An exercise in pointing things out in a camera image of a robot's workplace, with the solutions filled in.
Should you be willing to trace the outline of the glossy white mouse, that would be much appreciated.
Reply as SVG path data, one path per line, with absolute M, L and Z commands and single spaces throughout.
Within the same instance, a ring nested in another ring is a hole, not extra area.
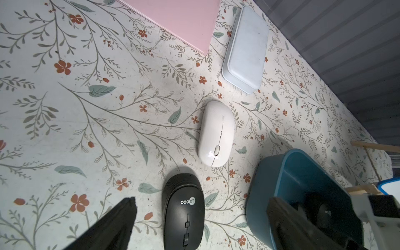
M 198 156 L 209 167 L 222 167 L 228 161 L 235 135 L 231 109 L 219 101 L 210 101 L 204 110 L 198 143 Z

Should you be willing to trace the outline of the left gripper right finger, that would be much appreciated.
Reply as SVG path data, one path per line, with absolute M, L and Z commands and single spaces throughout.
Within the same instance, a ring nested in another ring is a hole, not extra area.
M 267 216 L 277 250 L 343 249 L 278 197 L 269 199 Z

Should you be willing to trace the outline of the black mouse with logo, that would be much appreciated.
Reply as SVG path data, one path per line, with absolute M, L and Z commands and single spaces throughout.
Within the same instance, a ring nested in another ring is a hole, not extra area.
M 203 237 L 205 198 L 198 178 L 181 173 L 165 184 L 161 207 L 166 250 L 196 250 Z

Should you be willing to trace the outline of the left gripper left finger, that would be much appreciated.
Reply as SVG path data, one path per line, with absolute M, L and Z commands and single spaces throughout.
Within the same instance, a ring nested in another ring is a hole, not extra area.
M 134 197 L 122 199 L 67 250 L 126 250 L 137 214 Z

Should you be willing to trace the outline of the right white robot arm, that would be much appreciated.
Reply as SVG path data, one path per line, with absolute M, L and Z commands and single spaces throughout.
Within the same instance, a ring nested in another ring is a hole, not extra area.
M 392 195 L 361 194 L 351 196 L 353 210 L 368 222 L 380 250 L 400 248 L 400 203 Z

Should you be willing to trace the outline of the teal storage box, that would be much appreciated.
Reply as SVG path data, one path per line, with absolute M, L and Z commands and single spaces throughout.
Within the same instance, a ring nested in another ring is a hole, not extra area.
M 355 215 L 350 195 L 304 151 L 264 158 L 253 176 L 246 200 L 246 220 L 258 240 L 276 248 L 267 215 L 272 197 L 290 205 L 305 204 L 309 194 L 318 194 L 332 209 L 334 229 L 360 245 L 364 243 L 362 222 Z

